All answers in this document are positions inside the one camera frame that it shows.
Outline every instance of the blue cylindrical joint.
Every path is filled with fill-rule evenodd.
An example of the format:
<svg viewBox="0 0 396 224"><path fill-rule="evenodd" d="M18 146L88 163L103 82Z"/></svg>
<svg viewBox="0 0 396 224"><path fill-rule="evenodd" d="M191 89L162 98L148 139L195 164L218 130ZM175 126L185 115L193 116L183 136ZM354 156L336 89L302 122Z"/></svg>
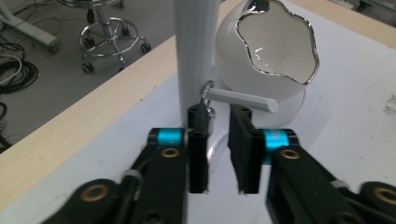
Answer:
<svg viewBox="0 0 396 224"><path fill-rule="evenodd" d="M161 128L158 132L157 146L183 147L182 128Z"/></svg>
<svg viewBox="0 0 396 224"><path fill-rule="evenodd" d="M271 164L273 152L279 147L290 146L289 136L283 129L264 129L264 148L266 149L264 164Z"/></svg>

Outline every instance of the stool wheel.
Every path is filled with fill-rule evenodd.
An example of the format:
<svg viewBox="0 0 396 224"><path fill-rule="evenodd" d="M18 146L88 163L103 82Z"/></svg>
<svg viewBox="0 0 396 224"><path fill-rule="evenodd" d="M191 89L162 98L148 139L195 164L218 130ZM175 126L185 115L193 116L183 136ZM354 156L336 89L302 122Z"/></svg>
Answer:
<svg viewBox="0 0 396 224"><path fill-rule="evenodd" d="M51 52L51 53L56 53L56 52L58 52L58 47L49 47L49 52Z"/></svg>
<svg viewBox="0 0 396 224"><path fill-rule="evenodd" d="M92 73L93 72L93 65L92 63L84 63L81 65L82 71L84 71L86 74Z"/></svg>
<svg viewBox="0 0 396 224"><path fill-rule="evenodd" d="M95 40L92 37L84 38L84 46L87 49L92 48L93 46L95 46Z"/></svg>
<svg viewBox="0 0 396 224"><path fill-rule="evenodd" d="M131 32L130 32L129 29L128 29L128 26L122 27L122 29L121 29L121 34L122 34L122 35L131 35Z"/></svg>
<svg viewBox="0 0 396 224"><path fill-rule="evenodd" d="M140 49L142 50L143 53L148 53L151 51L151 45L149 43L143 43L140 46Z"/></svg>
<svg viewBox="0 0 396 224"><path fill-rule="evenodd" d="M366 6L365 6L365 5L359 5L359 6L358 6L358 11L359 11L359 12L363 12L364 9L366 9Z"/></svg>

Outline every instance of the white plastic stick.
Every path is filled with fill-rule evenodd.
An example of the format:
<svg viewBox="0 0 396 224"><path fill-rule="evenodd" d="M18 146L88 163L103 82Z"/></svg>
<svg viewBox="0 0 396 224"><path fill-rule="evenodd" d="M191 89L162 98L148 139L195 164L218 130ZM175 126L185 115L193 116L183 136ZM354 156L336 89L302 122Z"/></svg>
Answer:
<svg viewBox="0 0 396 224"><path fill-rule="evenodd" d="M275 114L279 109L277 101L255 95L244 94L236 91L224 91L210 88L206 99L229 104L244 105Z"/></svg>

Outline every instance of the floor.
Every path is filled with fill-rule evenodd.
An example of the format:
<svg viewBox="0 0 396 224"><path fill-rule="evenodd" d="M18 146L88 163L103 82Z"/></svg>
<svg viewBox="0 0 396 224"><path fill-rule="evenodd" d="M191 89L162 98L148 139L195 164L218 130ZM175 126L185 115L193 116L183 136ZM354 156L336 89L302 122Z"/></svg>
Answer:
<svg viewBox="0 0 396 224"><path fill-rule="evenodd" d="M14 12L21 8L18 7L21 4L32 4L34 1L3 2ZM24 19L30 12L27 15L21 14L21 17ZM113 58L93 61L95 70L92 74L82 71L82 53L78 39L87 25L86 12L85 9L66 7L56 1L34 10L28 21L35 23L45 19L35 23L35 26L48 33L56 33L61 41L56 53L49 52L45 46L12 29L1 32L1 36L9 42L21 40L20 44L27 52L25 60L33 63L39 70L39 77L32 86L0 96L0 102L8 107L0 124L3 131L1 134L11 144L15 144L118 73L120 63ZM132 21L153 48L175 33L173 0L124 0L124 8L116 4L109 7L107 13L112 17ZM127 64L144 56L139 46L140 44L138 48L124 54Z"/></svg>
<svg viewBox="0 0 396 224"><path fill-rule="evenodd" d="M353 5L352 10L358 11L358 7L360 5L360 0L338 0L338 1L348 1L349 4ZM388 3L390 5L394 5L394 8L396 9L396 1L395 0L375 0L377 2L384 2ZM385 9L383 7L378 7L378 6L370 6L364 9L361 14L368 16L370 18L373 18L377 21L384 22L385 24L388 24L390 26L396 27L396 13Z"/></svg>

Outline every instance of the screw hole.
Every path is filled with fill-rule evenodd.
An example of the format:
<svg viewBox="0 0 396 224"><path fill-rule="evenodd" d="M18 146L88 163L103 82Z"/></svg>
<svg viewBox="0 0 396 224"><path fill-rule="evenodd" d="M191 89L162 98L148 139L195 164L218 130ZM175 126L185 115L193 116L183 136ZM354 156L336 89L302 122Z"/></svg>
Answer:
<svg viewBox="0 0 396 224"><path fill-rule="evenodd" d="M374 194L383 202L396 205L396 191L385 188L376 188L374 189Z"/></svg>
<svg viewBox="0 0 396 224"><path fill-rule="evenodd" d="M82 191L81 199L85 202L92 203L105 198L107 194L108 194L108 186L93 185L87 187L84 191Z"/></svg>
<svg viewBox="0 0 396 224"><path fill-rule="evenodd" d="M174 158L174 157L177 157L178 156L178 154L180 154L180 151L179 150L177 150L176 148L167 148L167 149L164 149L162 152L161 152L161 155L163 156L163 157L165 157L165 158Z"/></svg>
<svg viewBox="0 0 396 224"><path fill-rule="evenodd" d="M284 158L290 159L290 160L297 160L300 158L300 154L298 154L296 151L290 150L290 149L282 150L280 152L280 155L282 155Z"/></svg>

